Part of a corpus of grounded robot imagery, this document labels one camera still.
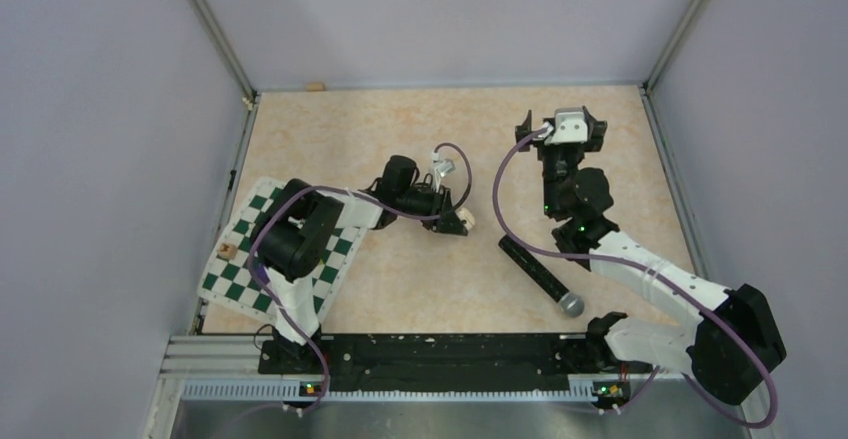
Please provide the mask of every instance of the metal frame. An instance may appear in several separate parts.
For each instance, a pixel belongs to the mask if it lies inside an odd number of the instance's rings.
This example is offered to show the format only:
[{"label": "metal frame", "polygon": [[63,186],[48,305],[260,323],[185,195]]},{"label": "metal frame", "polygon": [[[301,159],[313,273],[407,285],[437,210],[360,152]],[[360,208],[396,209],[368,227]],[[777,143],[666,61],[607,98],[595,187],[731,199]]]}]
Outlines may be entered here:
[{"label": "metal frame", "polygon": [[666,68],[668,67],[669,62],[674,57],[674,54],[677,52],[680,45],[685,41],[689,31],[691,31],[701,12],[704,10],[704,6],[706,6],[707,1],[708,0],[691,0],[689,2],[689,7],[686,8],[686,12],[683,14],[683,17],[680,18],[680,22],[678,22],[677,27],[674,29],[674,33],[672,33],[668,43],[663,48],[662,53],[660,53],[657,63],[651,70],[651,74],[645,81],[644,88],[648,95],[653,92],[654,88],[659,83]]},{"label": "metal frame", "polygon": [[194,7],[198,19],[200,19],[200,23],[203,24],[203,28],[206,29],[206,32],[209,34],[209,39],[212,41],[212,44],[221,56],[221,60],[224,62],[224,65],[233,76],[233,79],[238,82],[245,99],[253,102],[256,97],[256,89],[254,89],[250,84],[250,80],[247,78],[244,68],[242,68],[233,47],[230,45],[230,42],[227,40],[227,36],[218,24],[218,20],[215,19],[215,15],[212,13],[209,3],[207,3],[206,0],[189,0],[189,2],[192,7]]},{"label": "metal frame", "polygon": [[[230,170],[230,184],[218,218],[218,231],[220,231],[221,227],[228,221],[233,207],[235,187],[241,176],[250,136],[256,120],[258,110],[256,103],[258,103],[259,96],[250,84],[235,52],[226,39],[206,0],[189,1],[195,8],[204,28],[209,33],[210,40],[215,45],[222,61],[239,84],[244,94],[245,104],[249,110],[240,138],[236,159],[233,168]],[[666,139],[664,125],[661,118],[657,115],[652,99],[654,88],[661,81],[670,61],[682,43],[685,42],[688,33],[703,11],[706,2],[707,0],[692,0],[690,2],[689,7],[652,69],[650,76],[640,87],[640,95],[654,141],[657,145],[660,161],[669,183],[672,200],[680,220],[687,247],[690,251],[693,266],[699,275],[708,278],[710,277],[709,266],[703,257],[697,221],[687,205],[689,201],[684,181],[679,175],[674,151]],[[198,312],[202,308],[203,303],[201,301],[198,303]],[[143,437],[146,439],[167,439],[170,437],[174,422],[177,419],[179,402],[187,381],[232,381],[255,379],[258,377],[256,369],[260,352],[256,349],[253,341],[254,339],[260,341],[267,340],[269,337],[258,336],[254,338],[251,335],[173,337],[169,342],[163,359],[159,381],[152,399]],[[597,375],[585,379],[603,381],[609,378],[604,375]],[[680,379],[680,377],[679,375],[663,375],[662,379],[676,380]],[[760,388],[743,404],[744,416],[746,418],[761,417],[767,404],[768,400],[765,392]],[[751,437],[757,439],[774,438],[778,435],[774,427],[766,430],[749,431],[749,433]]]}]

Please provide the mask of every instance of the checkerboard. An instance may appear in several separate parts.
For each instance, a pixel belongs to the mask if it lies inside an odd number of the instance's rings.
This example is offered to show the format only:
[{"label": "checkerboard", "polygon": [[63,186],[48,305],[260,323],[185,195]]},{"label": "checkerboard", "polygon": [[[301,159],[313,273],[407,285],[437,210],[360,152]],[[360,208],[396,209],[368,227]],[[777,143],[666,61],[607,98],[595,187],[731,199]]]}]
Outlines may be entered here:
[{"label": "checkerboard", "polygon": [[[276,307],[271,297],[251,280],[247,270],[247,253],[250,250],[250,234],[256,218],[268,210],[285,185],[285,182],[269,177],[256,181],[247,199],[242,203],[238,217],[224,228],[206,262],[206,269],[198,286],[200,297],[260,321],[274,323],[277,316]],[[321,264],[310,273],[315,311],[319,321],[323,321],[330,310],[366,231],[367,229],[357,227],[333,231]],[[218,257],[217,251],[223,243],[235,244],[238,247],[232,260]]]}]

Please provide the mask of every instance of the cable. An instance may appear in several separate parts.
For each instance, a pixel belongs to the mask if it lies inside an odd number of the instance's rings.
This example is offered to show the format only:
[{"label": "cable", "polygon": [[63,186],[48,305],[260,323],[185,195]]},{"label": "cable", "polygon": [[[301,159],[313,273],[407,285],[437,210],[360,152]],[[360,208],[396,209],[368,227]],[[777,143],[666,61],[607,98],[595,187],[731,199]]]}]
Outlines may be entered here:
[{"label": "cable", "polygon": [[[504,156],[503,161],[501,162],[501,165],[498,167],[498,172],[495,174],[495,181],[494,181],[494,184],[492,185],[492,205],[494,206],[494,209],[495,209],[495,218],[498,220],[498,223],[500,224],[501,228],[504,230],[504,232],[510,238],[512,238],[513,241],[517,242],[518,244],[523,246],[528,251],[534,252],[536,254],[540,254],[540,255],[548,256],[548,257],[558,257],[558,258],[569,259],[569,260],[590,260],[590,261],[613,262],[613,263],[616,263],[616,264],[621,264],[621,265],[624,265],[624,266],[632,267],[636,270],[645,272],[647,274],[651,274],[654,277],[656,277],[657,280],[659,280],[663,285],[665,285],[666,287],[668,287],[672,291],[676,292],[680,297],[682,297],[687,302],[692,304],[692,306],[694,306],[696,309],[698,309],[698,312],[700,312],[704,317],[706,317],[707,319],[709,319],[710,321],[715,323],[715,325],[718,326],[719,329],[721,329],[725,334],[727,334],[727,336],[730,337],[730,339],[734,343],[736,343],[737,346],[739,346],[739,349],[742,350],[742,352],[748,357],[748,359],[751,361],[751,363],[754,364],[754,367],[757,369],[757,372],[760,374],[760,376],[763,378],[763,382],[765,382],[765,384],[766,384],[766,388],[768,389],[768,393],[769,393],[769,412],[768,412],[768,414],[766,414],[766,417],[763,418],[763,420],[761,420],[759,422],[747,422],[744,419],[740,419],[739,417],[735,416],[731,412],[726,411],[723,407],[721,407],[718,404],[717,401],[715,401],[712,397],[709,397],[706,392],[702,391],[700,387],[696,387],[695,391],[698,392],[698,394],[701,395],[701,397],[705,398],[705,400],[707,401],[707,404],[709,404],[710,406],[715,408],[715,410],[718,411],[721,415],[725,416],[726,418],[730,419],[731,421],[735,422],[736,424],[739,424],[741,426],[748,427],[748,428],[751,428],[751,429],[762,429],[762,428],[768,427],[772,422],[774,422],[775,417],[777,417],[778,399],[777,399],[777,388],[775,387],[774,380],[772,379],[771,374],[769,374],[768,369],[766,369],[766,366],[763,364],[762,361],[760,361],[760,358],[757,357],[757,355],[754,353],[753,350],[751,350],[751,348],[748,346],[748,344],[746,344],[745,341],[741,337],[739,337],[739,334],[737,334],[736,331],[734,331],[733,328],[730,327],[730,325],[728,325],[726,322],[724,322],[713,311],[707,309],[703,304],[698,302],[694,297],[690,296],[689,293],[687,293],[681,287],[679,287],[678,285],[673,283],[669,278],[664,276],[661,272],[656,271],[656,270],[654,270],[654,269],[652,269],[648,266],[645,266],[643,264],[639,264],[638,262],[631,261],[629,259],[625,259],[623,257],[608,256],[608,255],[604,255],[604,254],[575,254],[575,253],[547,251],[547,250],[532,246],[532,245],[524,242],[520,237],[518,237],[517,235],[515,235],[514,232],[512,232],[512,230],[509,228],[509,226],[507,226],[506,221],[504,221],[503,214],[501,213],[500,203],[498,202],[498,191],[500,189],[501,180],[503,179],[503,175],[504,175],[504,171],[506,170],[506,166],[509,164],[509,161],[513,158],[513,156],[515,156],[515,154],[518,152],[519,149],[528,145],[530,143],[530,141],[532,141],[533,139],[535,139],[536,137],[542,135],[543,133],[545,133],[547,131],[548,131],[548,128],[543,128],[543,129],[539,129],[537,131],[533,131],[532,133],[530,133],[529,135],[527,135],[526,137],[524,137],[523,139],[518,141],[518,143],[515,146],[513,146],[512,149],[509,150],[509,152],[506,154],[506,156]],[[694,385],[694,381],[692,381],[691,378],[688,378],[688,376],[684,376],[684,377],[687,377],[687,379],[689,380],[689,383]],[[632,404],[634,399],[636,399],[636,398],[637,397],[632,398],[630,400],[630,402],[628,402],[628,404]]]},{"label": "cable", "polygon": [[256,330],[256,332],[253,333],[253,347],[258,349],[260,352],[262,351],[262,348],[256,345],[256,336],[258,336],[259,333],[262,332],[262,329],[265,329],[266,327],[274,327],[274,326],[272,326],[271,324],[263,324],[262,327],[260,327],[259,329]]},{"label": "cable", "polygon": [[462,193],[462,197],[459,198],[459,201],[454,204],[452,208],[450,208],[447,212],[443,211],[441,214],[441,216],[447,216],[448,214],[452,214],[458,211],[459,208],[462,207],[463,204],[465,204],[465,201],[468,199],[468,195],[471,194],[471,162],[468,160],[468,156],[465,155],[465,152],[463,152],[462,149],[459,148],[459,146],[452,142],[442,142],[438,144],[433,149],[433,152],[439,152],[439,149],[443,147],[449,147],[453,149],[459,154],[460,157],[462,157],[462,162],[465,163],[465,172],[468,174],[468,185],[465,186],[465,192]]}]

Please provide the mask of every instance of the gray wall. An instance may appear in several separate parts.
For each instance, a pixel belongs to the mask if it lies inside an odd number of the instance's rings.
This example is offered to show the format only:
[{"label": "gray wall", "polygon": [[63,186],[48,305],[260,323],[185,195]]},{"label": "gray wall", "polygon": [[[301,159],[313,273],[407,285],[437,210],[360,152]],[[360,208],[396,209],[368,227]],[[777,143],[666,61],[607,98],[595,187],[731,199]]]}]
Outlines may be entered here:
[{"label": "gray wall", "polygon": [[209,0],[260,89],[637,82],[689,0]]},{"label": "gray wall", "polygon": [[0,436],[141,433],[239,98],[187,0],[0,0]]},{"label": "gray wall", "polygon": [[848,0],[712,0],[656,97],[714,279],[769,298],[787,437],[845,437]]}]

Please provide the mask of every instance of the small wooden cube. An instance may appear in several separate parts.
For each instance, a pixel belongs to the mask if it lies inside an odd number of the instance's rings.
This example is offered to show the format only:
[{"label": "small wooden cube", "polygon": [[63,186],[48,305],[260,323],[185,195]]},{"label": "small wooden cube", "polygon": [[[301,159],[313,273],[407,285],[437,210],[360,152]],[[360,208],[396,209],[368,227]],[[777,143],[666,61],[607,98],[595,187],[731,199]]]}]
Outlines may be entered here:
[{"label": "small wooden cube", "polygon": [[225,261],[232,261],[236,257],[236,252],[238,252],[238,248],[235,244],[225,242],[218,248],[218,257]]},{"label": "small wooden cube", "polygon": [[326,90],[327,88],[323,82],[310,82],[306,85],[306,92],[322,92]]}]

